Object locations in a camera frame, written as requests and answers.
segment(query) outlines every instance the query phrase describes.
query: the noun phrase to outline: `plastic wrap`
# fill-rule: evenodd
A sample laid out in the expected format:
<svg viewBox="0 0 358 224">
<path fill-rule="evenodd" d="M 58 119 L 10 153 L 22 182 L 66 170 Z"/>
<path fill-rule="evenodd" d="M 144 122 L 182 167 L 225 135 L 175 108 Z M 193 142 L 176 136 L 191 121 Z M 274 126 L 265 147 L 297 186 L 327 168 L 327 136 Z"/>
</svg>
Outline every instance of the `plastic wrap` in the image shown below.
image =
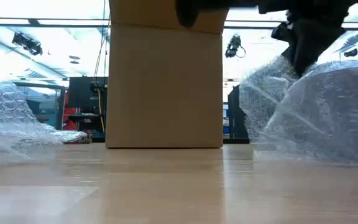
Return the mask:
<svg viewBox="0 0 358 224">
<path fill-rule="evenodd" d="M 313 67 L 292 85 L 292 79 L 284 80 L 289 85 L 282 85 L 283 80 L 259 85 L 258 107 L 270 108 L 269 113 L 259 113 L 247 98 L 241 99 L 244 111 L 254 113 L 251 118 L 264 117 L 246 123 L 257 130 L 252 135 L 257 149 L 279 152 L 275 156 L 358 163 L 358 60 Z M 242 83 L 244 96 L 250 89 L 255 88 Z"/>
<path fill-rule="evenodd" d="M 25 95 L 10 82 L 0 83 L 0 164 L 49 159 L 61 140 L 40 124 Z"/>
</svg>

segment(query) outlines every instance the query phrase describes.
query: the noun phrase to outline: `light wood surface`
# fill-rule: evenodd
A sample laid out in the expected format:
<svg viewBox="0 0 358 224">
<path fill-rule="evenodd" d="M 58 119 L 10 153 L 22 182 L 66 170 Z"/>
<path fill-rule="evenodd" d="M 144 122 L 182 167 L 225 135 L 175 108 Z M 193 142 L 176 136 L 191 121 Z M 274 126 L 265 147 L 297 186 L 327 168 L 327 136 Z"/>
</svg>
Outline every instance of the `light wood surface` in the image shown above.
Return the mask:
<svg viewBox="0 0 358 224">
<path fill-rule="evenodd" d="M 358 167 L 251 158 L 243 145 L 67 146 L 0 166 L 0 223 L 358 224 Z"/>
</svg>

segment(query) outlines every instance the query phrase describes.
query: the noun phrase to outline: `ceiling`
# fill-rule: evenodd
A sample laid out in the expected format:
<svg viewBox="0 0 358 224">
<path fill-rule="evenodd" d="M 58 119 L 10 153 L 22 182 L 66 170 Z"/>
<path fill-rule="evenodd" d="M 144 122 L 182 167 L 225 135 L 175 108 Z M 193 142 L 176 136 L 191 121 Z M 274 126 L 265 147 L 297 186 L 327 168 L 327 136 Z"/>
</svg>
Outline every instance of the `ceiling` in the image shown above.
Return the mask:
<svg viewBox="0 0 358 224">
<path fill-rule="evenodd" d="M 352 7 L 349 12 L 351 15 L 346 21 L 358 22 L 358 5 Z M 0 19 L 58 19 L 64 23 L 65 19 L 106 20 L 108 17 L 107 0 L 0 0 Z M 230 11 L 227 19 L 284 21 L 285 13 L 274 12 L 259 15 L 256 9 L 234 9 Z M 107 31 L 108 29 L 103 26 L 26 27 L 14 26 L 14 24 L 0 26 L 0 79 L 26 78 L 37 80 L 38 83 L 67 86 L 69 77 L 95 74 L 96 61 L 100 52 L 97 76 L 105 76 L 108 71 L 109 58 Z M 44 53 L 32 56 L 22 47 L 12 44 L 15 32 L 40 42 Z M 247 53 L 244 58 L 224 59 L 224 77 L 239 78 L 241 76 L 239 71 L 250 69 L 251 65 L 255 67 L 266 63 L 287 47 L 286 43 L 270 38 L 270 32 L 270 30 L 226 29 L 223 33 L 223 49 L 226 49 L 232 35 L 239 34 Z M 335 53 L 338 49 L 351 50 L 355 45 L 358 45 L 358 31 L 349 31 L 331 46 L 323 59 L 338 60 L 340 53 Z"/>
</svg>

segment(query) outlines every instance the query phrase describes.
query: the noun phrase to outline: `ceiling-mounted camera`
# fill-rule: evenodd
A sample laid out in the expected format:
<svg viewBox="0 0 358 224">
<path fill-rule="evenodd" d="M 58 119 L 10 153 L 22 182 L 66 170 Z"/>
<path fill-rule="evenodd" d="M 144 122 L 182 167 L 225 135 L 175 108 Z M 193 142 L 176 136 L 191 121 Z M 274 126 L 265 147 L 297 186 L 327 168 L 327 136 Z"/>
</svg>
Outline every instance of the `ceiling-mounted camera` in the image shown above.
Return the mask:
<svg viewBox="0 0 358 224">
<path fill-rule="evenodd" d="M 23 34 L 15 33 L 12 43 L 23 47 L 23 49 L 28 51 L 31 55 L 42 55 L 41 43 L 27 38 Z"/>
</svg>

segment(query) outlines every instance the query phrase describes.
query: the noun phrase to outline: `wooden table surface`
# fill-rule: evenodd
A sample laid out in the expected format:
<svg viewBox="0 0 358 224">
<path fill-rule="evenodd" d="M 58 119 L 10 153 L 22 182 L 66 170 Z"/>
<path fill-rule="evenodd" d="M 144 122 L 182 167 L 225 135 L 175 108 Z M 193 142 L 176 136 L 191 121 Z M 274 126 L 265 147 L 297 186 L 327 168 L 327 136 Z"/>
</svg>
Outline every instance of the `wooden table surface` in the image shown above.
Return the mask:
<svg viewBox="0 0 358 224">
<path fill-rule="evenodd" d="M 358 224 L 358 167 L 251 159 L 242 145 L 67 146 L 0 166 L 0 224 Z"/>
</svg>

